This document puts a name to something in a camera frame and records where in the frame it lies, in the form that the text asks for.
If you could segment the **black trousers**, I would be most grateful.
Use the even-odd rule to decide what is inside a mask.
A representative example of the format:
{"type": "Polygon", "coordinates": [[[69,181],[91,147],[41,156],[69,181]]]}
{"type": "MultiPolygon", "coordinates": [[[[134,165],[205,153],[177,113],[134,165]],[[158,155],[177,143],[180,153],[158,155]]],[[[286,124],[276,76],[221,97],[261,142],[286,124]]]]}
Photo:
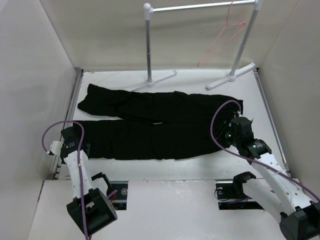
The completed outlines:
{"type": "Polygon", "coordinates": [[[243,106],[227,95],[139,93],[90,84],[78,109],[100,120],[81,120],[75,131],[89,158],[181,160],[217,152],[213,141],[243,106]]]}

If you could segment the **pink wire hanger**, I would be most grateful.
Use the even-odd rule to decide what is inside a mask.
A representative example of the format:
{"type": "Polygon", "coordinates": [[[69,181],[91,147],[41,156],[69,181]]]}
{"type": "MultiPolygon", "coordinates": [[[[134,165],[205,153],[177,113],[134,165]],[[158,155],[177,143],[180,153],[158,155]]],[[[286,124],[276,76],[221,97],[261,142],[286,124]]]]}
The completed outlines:
{"type": "Polygon", "coordinates": [[[231,8],[234,5],[232,0],[227,9],[227,15],[225,18],[225,24],[213,42],[209,45],[207,51],[201,56],[197,63],[197,67],[203,67],[210,59],[218,54],[230,41],[232,41],[239,33],[241,33],[247,23],[245,20],[232,22],[230,21],[231,8]]]}

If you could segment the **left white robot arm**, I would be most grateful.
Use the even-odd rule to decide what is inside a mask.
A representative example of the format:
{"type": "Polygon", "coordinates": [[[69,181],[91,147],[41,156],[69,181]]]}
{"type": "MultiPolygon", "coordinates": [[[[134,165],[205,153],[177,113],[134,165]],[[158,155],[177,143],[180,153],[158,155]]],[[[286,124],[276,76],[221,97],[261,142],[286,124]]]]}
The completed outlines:
{"type": "Polygon", "coordinates": [[[72,201],[66,205],[67,212],[84,234],[86,240],[118,219],[110,200],[116,190],[107,176],[100,172],[91,176],[86,168],[90,145],[84,142],[84,127],[74,121],[61,131],[63,141],[52,141],[45,147],[46,129],[41,138],[44,151],[58,156],[68,168],[72,184],[72,201]]]}

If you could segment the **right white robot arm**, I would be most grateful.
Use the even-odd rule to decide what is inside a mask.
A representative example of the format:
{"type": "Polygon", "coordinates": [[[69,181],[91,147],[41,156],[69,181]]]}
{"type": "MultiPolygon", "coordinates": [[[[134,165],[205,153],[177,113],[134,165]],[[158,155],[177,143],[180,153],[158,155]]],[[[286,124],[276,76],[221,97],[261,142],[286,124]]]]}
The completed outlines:
{"type": "Polygon", "coordinates": [[[238,116],[225,121],[215,138],[238,154],[264,178],[267,187],[247,171],[234,176],[226,193],[234,199],[245,196],[256,201],[278,223],[287,240],[310,240],[320,234],[320,203],[305,194],[299,182],[289,177],[270,147],[254,137],[252,122],[238,116]]]}

